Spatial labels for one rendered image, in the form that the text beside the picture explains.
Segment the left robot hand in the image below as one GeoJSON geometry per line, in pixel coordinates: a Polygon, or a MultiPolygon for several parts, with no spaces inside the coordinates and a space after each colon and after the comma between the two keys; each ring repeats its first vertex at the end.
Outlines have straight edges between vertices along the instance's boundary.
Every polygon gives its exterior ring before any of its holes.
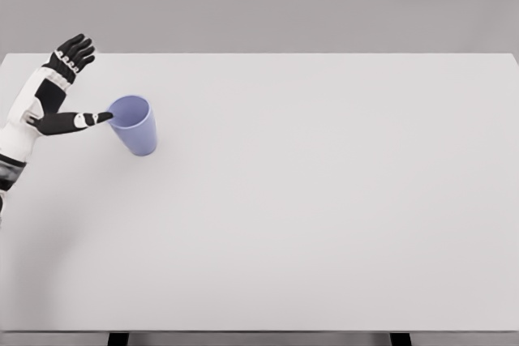
{"type": "Polygon", "coordinates": [[[111,112],[62,112],[68,90],[79,73],[95,60],[92,39],[80,33],[62,43],[22,87],[7,116],[11,125],[36,135],[64,135],[107,122],[111,112]]]}

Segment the lavender plastic cup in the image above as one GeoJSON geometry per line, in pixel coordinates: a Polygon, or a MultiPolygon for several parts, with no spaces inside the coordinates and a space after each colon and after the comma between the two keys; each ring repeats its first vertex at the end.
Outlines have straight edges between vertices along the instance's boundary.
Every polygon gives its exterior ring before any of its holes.
{"type": "Polygon", "coordinates": [[[148,156],[157,148],[157,126],[152,106],[137,95],[122,96],[108,108],[112,130],[135,156],[148,156]]]}

